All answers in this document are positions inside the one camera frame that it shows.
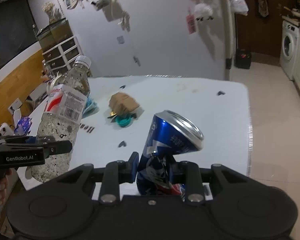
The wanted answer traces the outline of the person's left hand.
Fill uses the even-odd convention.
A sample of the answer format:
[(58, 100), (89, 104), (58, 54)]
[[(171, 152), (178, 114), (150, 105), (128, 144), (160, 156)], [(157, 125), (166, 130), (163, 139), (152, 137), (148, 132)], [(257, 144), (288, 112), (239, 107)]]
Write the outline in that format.
[(11, 168), (0, 171), (0, 206), (6, 202), (7, 188), (9, 185), (8, 177), (13, 173)]

